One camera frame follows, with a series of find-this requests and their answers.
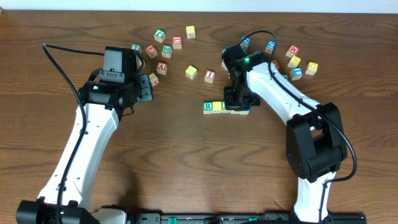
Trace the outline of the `green B block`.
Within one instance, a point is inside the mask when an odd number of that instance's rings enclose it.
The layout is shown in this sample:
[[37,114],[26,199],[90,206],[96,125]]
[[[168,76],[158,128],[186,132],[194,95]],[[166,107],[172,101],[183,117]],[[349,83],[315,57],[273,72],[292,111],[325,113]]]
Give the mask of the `green B block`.
[[225,101],[222,101],[222,102],[221,102],[221,107],[222,107],[222,109],[221,109],[221,112],[222,112],[222,113],[230,113],[230,112],[231,112],[230,110],[227,110],[227,109],[226,109],[226,103],[225,103]]

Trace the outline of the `green R block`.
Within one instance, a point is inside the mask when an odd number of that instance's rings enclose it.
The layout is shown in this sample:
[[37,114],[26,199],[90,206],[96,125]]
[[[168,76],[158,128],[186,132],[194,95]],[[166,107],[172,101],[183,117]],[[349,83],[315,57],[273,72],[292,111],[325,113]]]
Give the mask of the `green R block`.
[[210,101],[203,102],[203,113],[212,114],[213,113],[213,103]]

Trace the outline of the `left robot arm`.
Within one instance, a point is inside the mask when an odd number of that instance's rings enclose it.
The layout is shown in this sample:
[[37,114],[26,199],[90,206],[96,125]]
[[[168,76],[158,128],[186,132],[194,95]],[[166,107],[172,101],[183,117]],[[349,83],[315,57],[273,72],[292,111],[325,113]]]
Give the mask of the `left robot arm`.
[[23,200],[18,223],[127,223],[127,211],[115,205],[90,213],[93,182],[111,136],[126,108],[153,99],[147,75],[124,82],[88,80],[78,92],[81,106],[50,180],[37,200]]

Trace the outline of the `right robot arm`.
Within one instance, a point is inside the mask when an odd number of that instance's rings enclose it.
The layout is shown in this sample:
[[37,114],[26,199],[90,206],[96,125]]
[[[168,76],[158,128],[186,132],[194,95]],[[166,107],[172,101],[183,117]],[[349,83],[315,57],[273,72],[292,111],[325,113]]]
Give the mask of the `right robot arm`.
[[221,58],[233,83],[224,88],[226,109],[246,112],[264,100],[277,113],[286,125],[287,160],[298,177],[294,213],[302,222],[324,221],[330,185],[351,149],[340,111],[301,93],[262,52],[228,49]]

